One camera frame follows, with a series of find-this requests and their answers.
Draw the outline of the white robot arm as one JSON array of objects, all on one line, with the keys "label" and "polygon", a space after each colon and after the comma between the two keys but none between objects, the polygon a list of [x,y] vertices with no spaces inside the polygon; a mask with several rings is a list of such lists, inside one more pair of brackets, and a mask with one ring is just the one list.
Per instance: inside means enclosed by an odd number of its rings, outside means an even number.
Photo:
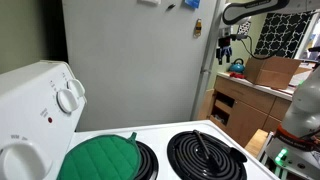
[{"label": "white robot arm", "polygon": [[[253,0],[227,3],[222,10],[225,25],[247,17],[277,12],[295,14],[320,9],[320,0]],[[320,68],[317,67],[294,91],[292,102],[266,155],[287,171],[308,180],[320,180]]]}]

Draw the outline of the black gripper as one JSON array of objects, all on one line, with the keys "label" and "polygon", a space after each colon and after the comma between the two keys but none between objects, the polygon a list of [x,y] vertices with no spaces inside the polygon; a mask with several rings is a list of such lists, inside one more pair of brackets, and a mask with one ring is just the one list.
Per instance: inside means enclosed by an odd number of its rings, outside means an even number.
[{"label": "black gripper", "polygon": [[222,57],[226,56],[226,62],[230,63],[230,57],[232,55],[231,49],[231,29],[224,28],[220,30],[219,39],[218,39],[218,64],[222,65]]}]

